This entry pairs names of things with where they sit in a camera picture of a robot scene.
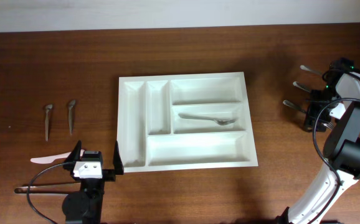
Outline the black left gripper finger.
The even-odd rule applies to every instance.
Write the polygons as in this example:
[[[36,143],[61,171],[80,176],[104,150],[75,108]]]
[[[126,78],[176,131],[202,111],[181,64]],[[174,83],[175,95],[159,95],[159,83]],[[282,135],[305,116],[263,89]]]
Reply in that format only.
[[[75,163],[80,160],[81,150],[82,150],[82,142],[81,142],[81,140],[79,140],[76,143],[72,152],[64,160],[63,168],[65,170],[73,170],[73,168],[75,167]]]
[[[116,175],[124,174],[124,166],[120,156],[118,141],[115,142],[115,147],[113,151],[113,166]]]

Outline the metal fork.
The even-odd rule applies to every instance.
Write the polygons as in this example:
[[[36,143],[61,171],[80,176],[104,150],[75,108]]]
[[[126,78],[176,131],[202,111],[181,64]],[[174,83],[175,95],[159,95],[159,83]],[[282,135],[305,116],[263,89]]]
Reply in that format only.
[[[195,115],[182,114],[182,113],[179,113],[178,116],[182,119],[213,121],[216,124],[218,124],[219,126],[225,126],[225,125],[232,124],[237,121],[237,119],[217,119],[217,118],[210,118],[210,117],[205,117],[205,116],[195,116]]]
[[[304,113],[304,114],[307,114],[307,111],[305,111],[305,110],[302,109],[300,106],[298,106],[298,105],[296,105],[296,104],[294,104],[294,103],[292,103],[292,102],[290,102],[290,101],[288,101],[288,100],[284,100],[284,101],[283,101],[283,104],[284,104],[285,106],[288,106],[288,107],[294,109],[294,110],[297,110],[297,111],[300,111],[300,112],[302,112],[302,113]],[[334,127],[335,127],[335,125],[334,125],[333,123],[331,123],[331,122],[328,122],[328,123],[327,123],[327,122],[325,122],[325,121],[320,120],[320,123],[321,123],[323,126],[325,126],[326,128],[330,129],[330,130],[333,130]]]

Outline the metal tablespoon dark handle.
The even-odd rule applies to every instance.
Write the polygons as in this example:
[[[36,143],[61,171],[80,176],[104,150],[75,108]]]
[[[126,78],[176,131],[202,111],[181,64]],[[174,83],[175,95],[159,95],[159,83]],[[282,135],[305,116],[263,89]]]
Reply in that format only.
[[[305,86],[305,85],[303,85],[303,84],[301,84],[299,82],[293,82],[293,86],[295,86],[295,87],[297,87],[297,88],[299,88],[299,89],[301,89],[301,90],[303,90],[303,91],[305,91],[307,93],[311,93],[310,88],[308,88],[307,86]]]

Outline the metal tablespoon silver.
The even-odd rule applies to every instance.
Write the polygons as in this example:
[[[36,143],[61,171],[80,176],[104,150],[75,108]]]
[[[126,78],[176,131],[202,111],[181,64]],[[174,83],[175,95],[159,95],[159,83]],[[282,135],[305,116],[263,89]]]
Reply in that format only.
[[[317,71],[317,70],[313,70],[313,69],[311,69],[310,67],[307,67],[307,66],[305,66],[305,65],[300,65],[300,69],[301,70],[304,70],[304,71],[307,71],[307,72],[310,72],[310,73],[314,73],[315,75],[318,75],[318,76],[322,76],[322,72],[319,72],[319,71]]]

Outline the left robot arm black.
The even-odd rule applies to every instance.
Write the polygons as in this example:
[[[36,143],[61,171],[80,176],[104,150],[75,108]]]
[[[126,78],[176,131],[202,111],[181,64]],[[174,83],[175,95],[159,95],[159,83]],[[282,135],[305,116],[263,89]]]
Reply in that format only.
[[[65,197],[62,211],[65,223],[100,223],[105,183],[116,181],[116,170],[103,168],[100,151],[81,151],[78,141],[64,160],[64,169],[71,178],[80,183],[80,189]]]

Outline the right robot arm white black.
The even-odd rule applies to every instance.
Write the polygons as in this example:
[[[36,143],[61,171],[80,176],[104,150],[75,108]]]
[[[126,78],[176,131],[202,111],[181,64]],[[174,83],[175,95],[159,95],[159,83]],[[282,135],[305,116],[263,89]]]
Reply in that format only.
[[[323,165],[305,194],[277,223],[319,223],[360,180],[360,69],[340,58],[308,90],[303,130],[330,130],[317,153]],[[121,172],[258,164],[244,74],[121,77],[113,156]]]

